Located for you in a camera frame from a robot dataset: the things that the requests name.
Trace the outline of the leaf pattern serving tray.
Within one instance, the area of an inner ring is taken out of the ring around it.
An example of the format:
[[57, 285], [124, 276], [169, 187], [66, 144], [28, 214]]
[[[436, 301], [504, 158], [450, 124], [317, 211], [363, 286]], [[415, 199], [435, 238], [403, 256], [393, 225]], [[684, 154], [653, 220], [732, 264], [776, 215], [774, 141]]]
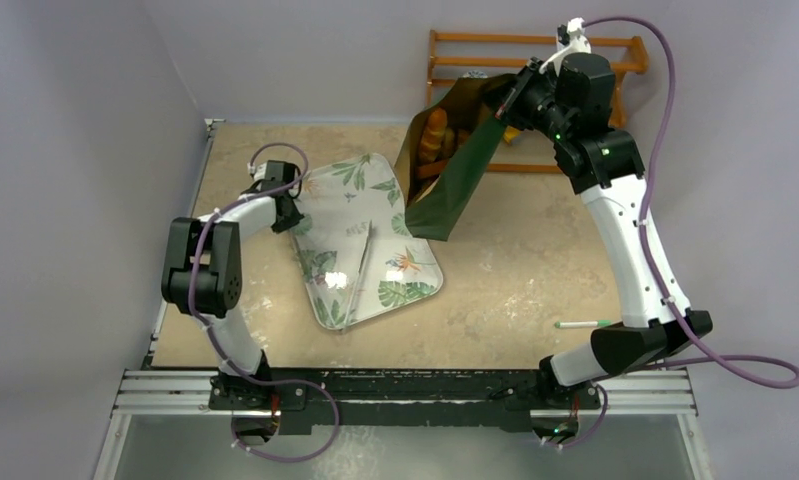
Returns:
[[296, 200], [305, 216], [292, 238], [318, 324], [342, 330], [363, 247], [372, 237], [349, 326], [436, 295], [443, 273], [424, 239], [405, 225], [404, 196], [388, 160], [367, 153], [309, 172]]

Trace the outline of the metal tongs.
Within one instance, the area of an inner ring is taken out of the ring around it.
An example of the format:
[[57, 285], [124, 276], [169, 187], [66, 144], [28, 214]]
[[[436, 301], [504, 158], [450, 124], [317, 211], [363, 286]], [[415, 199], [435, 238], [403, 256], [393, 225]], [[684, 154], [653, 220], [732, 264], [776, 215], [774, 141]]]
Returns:
[[345, 319], [344, 319], [342, 327], [341, 327], [342, 330], [345, 330], [346, 328], [348, 328], [353, 323], [353, 316], [354, 316], [354, 312], [355, 312], [355, 309], [356, 309], [356, 304], [358, 302], [358, 297], [359, 297], [358, 290], [359, 290], [359, 287], [361, 286], [362, 278], [363, 278], [363, 275], [364, 275], [365, 264], [366, 264], [366, 261], [367, 261], [367, 255], [368, 255], [369, 248], [370, 248], [372, 232], [373, 232], [372, 221], [367, 221], [366, 222], [366, 232], [364, 233], [364, 236], [363, 236], [363, 247], [362, 247], [362, 250], [361, 250], [361, 256], [360, 256], [360, 259], [358, 261], [357, 270], [356, 270], [356, 276], [355, 276], [354, 282], [352, 283], [352, 287], [351, 287], [351, 290], [350, 290], [350, 295], [349, 295], [349, 298], [348, 298], [347, 310], [346, 310], [346, 313], [345, 313]]

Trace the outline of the green paper bag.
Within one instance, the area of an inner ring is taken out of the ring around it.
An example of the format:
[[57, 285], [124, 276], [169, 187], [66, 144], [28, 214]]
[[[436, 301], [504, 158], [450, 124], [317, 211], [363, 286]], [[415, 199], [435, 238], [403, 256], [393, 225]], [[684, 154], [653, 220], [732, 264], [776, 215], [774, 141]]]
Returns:
[[[446, 241], [478, 187], [502, 141], [506, 125], [494, 117], [494, 94], [514, 76], [460, 78], [438, 101], [412, 118], [395, 163], [405, 197], [405, 225], [413, 237]], [[447, 112], [448, 127], [468, 138], [448, 158], [445, 170], [427, 180], [415, 178], [417, 148], [427, 117], [435, 108]]]

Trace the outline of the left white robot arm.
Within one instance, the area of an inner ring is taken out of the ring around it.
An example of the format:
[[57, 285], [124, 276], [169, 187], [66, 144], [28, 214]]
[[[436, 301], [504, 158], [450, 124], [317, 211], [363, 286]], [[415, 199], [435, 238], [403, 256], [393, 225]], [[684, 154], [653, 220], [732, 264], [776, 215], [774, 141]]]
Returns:
[[242, 243], [263, 230], [283, 233], [303, 219], [295, 199], [303, 172], [270, 160], [250, 166], [252, 184], [231, 204], [200, 217], [179, 217], [169, 228], [161, 294], [191, 316], [218, 361], [212, 387], [247, 408], [267, 405], [275, 393], [264, 351], [248, 339], [238, 303], [244, 289]]

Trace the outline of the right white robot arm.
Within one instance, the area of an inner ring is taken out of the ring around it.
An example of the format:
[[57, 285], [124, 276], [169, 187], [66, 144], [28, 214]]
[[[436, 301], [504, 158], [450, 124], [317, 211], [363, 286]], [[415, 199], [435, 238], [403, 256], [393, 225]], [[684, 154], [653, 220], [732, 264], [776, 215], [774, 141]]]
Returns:
[[530, 59], [503, 94], [495, 116], [542, 133], [574, 193], [590, 212], [614, 274], [621, 320], [594, 330], [587, 343], [542, 359], [536, 392], [551, 407], [579, 386], [674, 355], [713, 329], [694, 310], [663, 253], [646, 204], [647, 179], [636, 140], [609, 123], [615, 74], [593, 53], [564, 57], [559, 67]]

